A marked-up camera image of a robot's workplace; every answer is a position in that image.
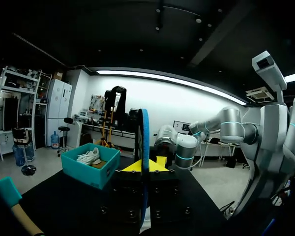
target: stool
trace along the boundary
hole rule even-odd
[[[23,155],[25,158],[26,164],[28,164],[28,159],[26,157],[25,147],[27,147],[30,143],[30,137],[29,137],[29,131],[26,129],[12,129],[12,136],[13,136],[13,142],[18,148],[22,148]],[[32,176],[36,172],[36,167],[33,165],[25,165],[21,169],[22,173],[25,176]]]
[[[63,121],[65,123],[67,123],[67,124],[72,124],[73,123],[73,119],[72,118],[69,118],[69,117],[64,118]],[[69,151],[69,149],[65,146],[65,141],[64,141],[65,135],[64,135],[64,133],[65,132],[68,132],[70,130],[70,128],[67,127],[67,126],[60,126],[60,127],[58,127],[58,130],[60,132],[63,132],[63,135],[62,135],[62,146],[59,145],[59,148],[58,148],[58,151],[57,151],[58,157],[60,157],[60,153]]]

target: white refrigerator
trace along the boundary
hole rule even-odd
[[[46,138],[47,146],[51,146],[51,135],[59,134],[59,126],[67,126],[63,121],[68,117],[69,101],[72,91],[72,85],[61,80],[52,79],[48,89],[48,106],[46,120]]]

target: cardboard box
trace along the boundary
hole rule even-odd
[[[61,80],[62,79],[62,76],[63,76],[63,73],[60,72],[60,71],[56,71],[54,73],[54,79]]]
[[[100,169],[76,161],[78,155],[98,148],[102,165]],[[120,163],[120,151],[95,144],[85,144],[61,155],[63,172],[95,188],[103,189]]]

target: blue water bottle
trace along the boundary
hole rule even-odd
[[[15,157],[15,164],[17,166],[23,166],[25,164],[23,149],[21,147],[18,147],[17,145],[13,145],[12,150]]]
[[[52,149],[58,149],[59,148],[59,135],[56,134],[54,131],[54,134],[51,137],[51,148]]]
[[[25,153],[26,153],[26,158],[28,161],[33,161],[34,160],[34,145],[32,142],[30,142],[26,147],[25,147]]]

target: black ceiling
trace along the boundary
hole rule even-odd
[[[285,5],[250,2],[14,1],[0,7],[0,62],[45,70],[80,64],[154,69],[189,76],[245,98],[246,90],[265,85],[251,67],[251,58],[264,50],[284,76],[295,73],[293,1]],[[235,10],[243,3],[239,16]],[[202,20],[199,24],[197,15]],[[238,18],[236,24],[227,23],[232,16]],[[295,95],[295,82],[288,87],[284,94]]]

